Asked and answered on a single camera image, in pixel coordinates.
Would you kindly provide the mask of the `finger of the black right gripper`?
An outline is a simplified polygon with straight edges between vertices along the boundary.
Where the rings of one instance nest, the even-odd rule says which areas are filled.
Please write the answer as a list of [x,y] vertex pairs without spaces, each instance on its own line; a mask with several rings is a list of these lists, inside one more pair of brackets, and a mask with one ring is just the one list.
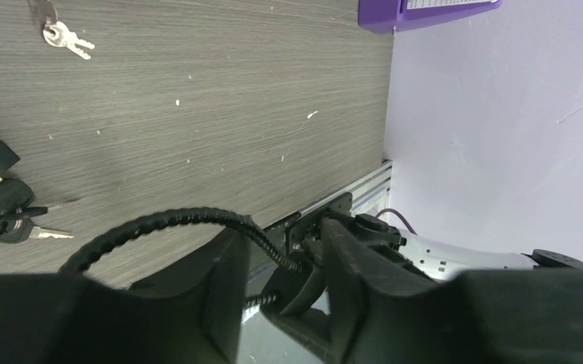
[[300,272],[276,268],[264,287],[264,293],[276,293],[279,299],[267,303],[261,311],[272,325],[285,333],[323,363],[333,363],[331,317],[314,308],[325,292],[323,243],[304,240],[301,249],[290,258],[301,265]]

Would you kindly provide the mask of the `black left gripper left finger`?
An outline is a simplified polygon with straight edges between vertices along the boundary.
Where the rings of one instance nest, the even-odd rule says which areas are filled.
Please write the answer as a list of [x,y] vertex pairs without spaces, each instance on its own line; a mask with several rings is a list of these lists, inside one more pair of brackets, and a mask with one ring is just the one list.
[[126,290],[78,274],[0,275],[0,363],[233,363],[249,246],[224,229]]

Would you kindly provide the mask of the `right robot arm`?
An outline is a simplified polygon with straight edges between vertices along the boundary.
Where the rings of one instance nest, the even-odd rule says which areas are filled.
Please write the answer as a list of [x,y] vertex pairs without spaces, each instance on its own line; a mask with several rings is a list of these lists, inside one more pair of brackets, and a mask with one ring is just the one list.
[[323,215],[263,306],[327,363],[583,363],[583,262],[489,253],[371,215]]

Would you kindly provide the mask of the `silver keys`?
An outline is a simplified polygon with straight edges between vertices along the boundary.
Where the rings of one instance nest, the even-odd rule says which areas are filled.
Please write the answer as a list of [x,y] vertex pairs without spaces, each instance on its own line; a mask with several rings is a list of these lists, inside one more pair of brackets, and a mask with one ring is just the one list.
[[38,23],[41,36],[51,47],[57,49],[67,49],[85,61],[91,59],[89,51],[96,46],[80,38],[74,31],[70,30],[66,23],[58,17],[58,11],[52,1],[33,0],[28,1],[33,20]]

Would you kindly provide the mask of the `black headed keys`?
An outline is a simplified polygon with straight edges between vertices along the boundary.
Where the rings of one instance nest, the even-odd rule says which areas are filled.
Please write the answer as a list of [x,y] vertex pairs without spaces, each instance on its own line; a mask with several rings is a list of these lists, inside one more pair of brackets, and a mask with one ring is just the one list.
[[55,210],[74,206],[79,199],[50,206],[33,206],[36,195],[22,180],[0,177],[0,243],[17,244],[29,239],[71,239],[67,231],[36,225],[34,218]]

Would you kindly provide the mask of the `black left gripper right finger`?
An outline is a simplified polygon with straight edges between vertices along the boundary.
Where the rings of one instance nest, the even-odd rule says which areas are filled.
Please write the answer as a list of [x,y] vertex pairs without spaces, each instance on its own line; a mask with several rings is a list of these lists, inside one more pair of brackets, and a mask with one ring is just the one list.
[[583,363],[583,270],[437,283],[322,222],[333,363]]

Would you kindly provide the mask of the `black cable padlock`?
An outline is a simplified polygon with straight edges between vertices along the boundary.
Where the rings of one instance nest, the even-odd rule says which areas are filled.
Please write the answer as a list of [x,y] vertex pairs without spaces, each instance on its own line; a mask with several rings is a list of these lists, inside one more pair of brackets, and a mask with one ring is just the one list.
[[[203,224],[217,225],[222,230],[188,256],[126,290],[106,287],[83,276],[101,258],[126,243],[169,228]],[[238,310],[259,303],[273,303],[280,297],[277,292],[245,295],[251,243],[285,273],[300,276],[308,271],[300,259],[282,253],[249,215],[210,207],[169,209],[125,222],[79,248],[59,269],[66,280],[63,299],[72,306],[83,302],[90,294],[96,301],[113,296],[157,301],[191,298],[197,290],[201,306],[206,307]]]

